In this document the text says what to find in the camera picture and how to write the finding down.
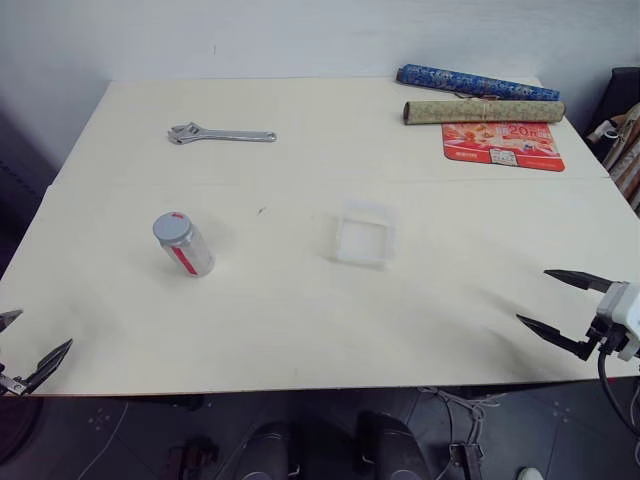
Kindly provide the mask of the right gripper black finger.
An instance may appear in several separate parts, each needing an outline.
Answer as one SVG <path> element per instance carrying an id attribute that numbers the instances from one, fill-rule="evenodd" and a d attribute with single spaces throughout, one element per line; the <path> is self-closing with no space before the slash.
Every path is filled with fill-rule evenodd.
<path id="1" fill-rule="evenodd" d="M 563 336 L 558 329 L 543 322 L 520 314 L 517 314 L 516 318 L 543 340 L 572 353 L 583 361 L 590 357 L 598 344 L 598 340 L 595 337 L 589 336 L 587 341 L 575 341 Z"/>
<path id="2" fill-rule="evenodd" d="M 613 284 L 611 280 L 581 271 L 547 269 L 544 273 L 556 280 L 582 290 L 595 290 L 606 293 Z"/>

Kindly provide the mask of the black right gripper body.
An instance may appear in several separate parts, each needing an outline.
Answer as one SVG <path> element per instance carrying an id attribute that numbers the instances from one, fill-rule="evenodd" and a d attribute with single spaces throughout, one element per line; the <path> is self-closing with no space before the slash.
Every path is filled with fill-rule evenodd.
<path id="1" fill-rule="evenodd" d="M 588 329 L 589 353 L 598 350 L 605 356 L 619 352 L 626 345 L 626 328 L 609 317 L 597 314 Z"/>

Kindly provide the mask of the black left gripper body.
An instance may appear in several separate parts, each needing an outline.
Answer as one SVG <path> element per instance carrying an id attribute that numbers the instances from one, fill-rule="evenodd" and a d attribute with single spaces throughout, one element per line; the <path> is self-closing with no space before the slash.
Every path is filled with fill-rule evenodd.
<path id="1" fill-rule="evenodd" d="M 0 395 L 28 395 L 30 388 L 29 381 L 20 376 L 11 377 L 5 373 L 5 369 L 5 365 L 0 364 Z"/>

